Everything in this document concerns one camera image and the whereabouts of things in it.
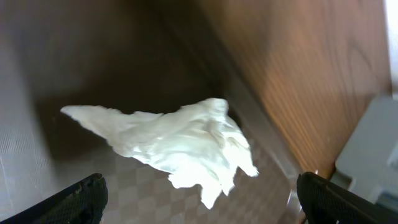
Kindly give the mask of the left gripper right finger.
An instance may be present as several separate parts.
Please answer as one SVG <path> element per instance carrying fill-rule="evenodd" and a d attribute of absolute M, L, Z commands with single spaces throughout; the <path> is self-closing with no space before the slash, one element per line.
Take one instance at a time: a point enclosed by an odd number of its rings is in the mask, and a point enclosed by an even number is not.
<path fill-rule="evenodd" d="M 297 195 L 309 224 L 397 224 L 397 213 L 375 205 L 329 180 L 305 172 Z"/>

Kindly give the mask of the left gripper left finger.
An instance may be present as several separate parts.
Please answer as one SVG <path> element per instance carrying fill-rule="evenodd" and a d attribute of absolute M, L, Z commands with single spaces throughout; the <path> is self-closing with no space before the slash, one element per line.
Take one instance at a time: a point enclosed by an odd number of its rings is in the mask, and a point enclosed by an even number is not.
<path fill-rule="evenodd" d="M 107 203 L 106 180 L 94 173 L 1 224 L 100 224 Z"/>

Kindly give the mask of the white tissue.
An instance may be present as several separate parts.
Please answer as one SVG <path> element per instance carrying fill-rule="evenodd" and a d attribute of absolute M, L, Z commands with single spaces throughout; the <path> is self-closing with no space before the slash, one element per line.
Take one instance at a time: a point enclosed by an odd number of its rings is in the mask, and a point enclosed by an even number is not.
<path fill-rule="evenodd" d="M 211 209 L 229 195 L 241 169 L 259 174 L 251 147 L 228 116 L 228 102 L 208 98 L 173 113 L 124 114 L 103 106 L 70 105 L 61 112 L 106 140 L 116 154 L 169 173 L 176 188 L 201 186 L 201 202 Z"/>

